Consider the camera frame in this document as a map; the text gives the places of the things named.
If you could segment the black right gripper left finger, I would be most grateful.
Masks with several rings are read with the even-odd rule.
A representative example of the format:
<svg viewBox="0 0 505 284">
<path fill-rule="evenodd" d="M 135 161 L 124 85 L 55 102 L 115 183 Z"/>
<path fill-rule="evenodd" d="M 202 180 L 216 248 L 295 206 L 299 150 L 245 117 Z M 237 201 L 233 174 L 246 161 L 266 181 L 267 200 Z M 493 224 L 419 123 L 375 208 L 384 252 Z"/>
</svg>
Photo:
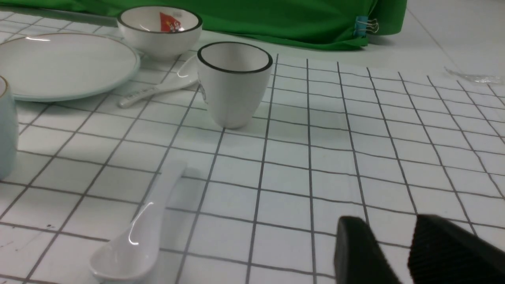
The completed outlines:
<svg viewBox="0 0 505 284">
<path fill-rule="evenodd" d="M 337 284 L 400 284 L 368 224 L 342 216 L 336 230 L 334 270 Z"/>
</svg>

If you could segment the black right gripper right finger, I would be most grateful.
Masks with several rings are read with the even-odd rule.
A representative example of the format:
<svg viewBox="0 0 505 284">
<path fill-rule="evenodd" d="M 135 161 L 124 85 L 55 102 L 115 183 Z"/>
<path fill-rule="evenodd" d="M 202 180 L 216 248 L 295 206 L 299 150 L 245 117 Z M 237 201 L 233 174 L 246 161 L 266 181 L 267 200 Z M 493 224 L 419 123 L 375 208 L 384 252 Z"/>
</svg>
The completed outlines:
<svg viewBox="0 0 505 284">
<path fill-rule="evenodd" d="M 408 268 L 415 284 L 503 284 L 505 254 L 437 215 L 418 215 Z"/>
</svg>

